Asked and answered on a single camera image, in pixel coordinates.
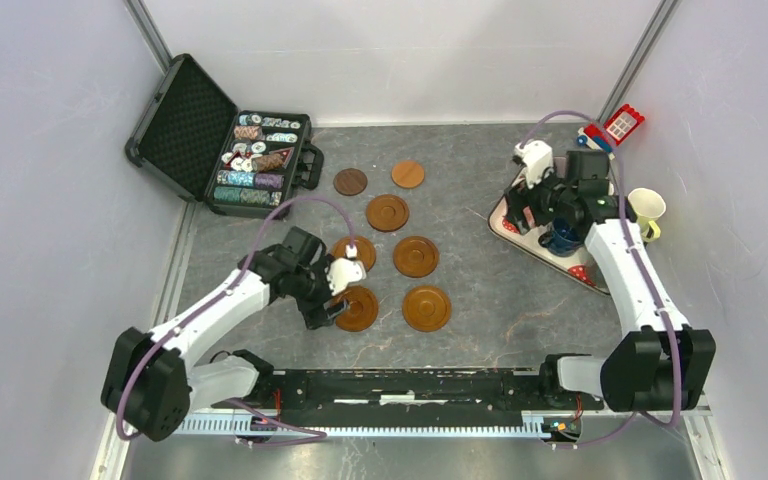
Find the dark brown coaster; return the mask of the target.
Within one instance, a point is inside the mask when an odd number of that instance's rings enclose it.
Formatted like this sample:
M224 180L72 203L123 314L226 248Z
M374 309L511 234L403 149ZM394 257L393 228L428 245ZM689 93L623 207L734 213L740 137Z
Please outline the dark brown coaster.
M343 196L356 196L368 186L366 174L357 168L340 170L334 177L333 186L337 193Z

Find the grooved wooden coaster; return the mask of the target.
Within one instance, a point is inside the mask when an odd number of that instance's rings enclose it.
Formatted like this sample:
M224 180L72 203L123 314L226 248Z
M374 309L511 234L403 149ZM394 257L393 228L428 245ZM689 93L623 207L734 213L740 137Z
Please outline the grooved wooden coaster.
M410 210L405 200L392 194L373 198L367 205L365 215L368 224L380 232L401 229L409 220Z

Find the light wooden coaster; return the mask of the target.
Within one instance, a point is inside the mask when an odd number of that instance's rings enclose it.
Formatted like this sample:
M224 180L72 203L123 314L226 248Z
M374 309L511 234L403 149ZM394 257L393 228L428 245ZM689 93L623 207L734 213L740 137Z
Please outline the light wooden coaster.
M417 161L404 160L393 166L391 179L400 188L413 189L425 180L425 170Z

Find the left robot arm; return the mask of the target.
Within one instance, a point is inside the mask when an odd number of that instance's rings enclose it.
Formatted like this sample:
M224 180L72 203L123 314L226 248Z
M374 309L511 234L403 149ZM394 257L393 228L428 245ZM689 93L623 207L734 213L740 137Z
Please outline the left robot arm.
M274 381L257 359L232 354L206 365L198 360L279 299L295 301L307 329L331 326L347 308L340 295L365 277L356 239L350 238L336 257L320 238L294 227L282 242L246 255L183 313L149 331L125 330L115 341L101 391L117 436L159 442L194 410L232 399L255 408L266 405Z

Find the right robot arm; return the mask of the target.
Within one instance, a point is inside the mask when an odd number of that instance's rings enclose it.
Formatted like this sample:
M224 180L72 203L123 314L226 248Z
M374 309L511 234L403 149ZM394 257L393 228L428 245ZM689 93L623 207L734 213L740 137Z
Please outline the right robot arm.
M578 234L601 271L623 332L605 358L548 356L537 382L540 400L562 408L586 393L614 411L644 415L696 408L716 342L671 300L609 155L570 150L559 174L552 148L531 141L515 147L513 160L521 169L500 201L506 221L521 238L538 238L557 220Z

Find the dark blue mug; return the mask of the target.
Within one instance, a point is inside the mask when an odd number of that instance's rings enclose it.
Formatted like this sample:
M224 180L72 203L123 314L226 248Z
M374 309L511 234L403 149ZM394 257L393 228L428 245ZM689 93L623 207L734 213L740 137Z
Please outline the dark blue mug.
M538 238L538 245L557 257L570 257L584 244L577 231L563 218L555 218Z

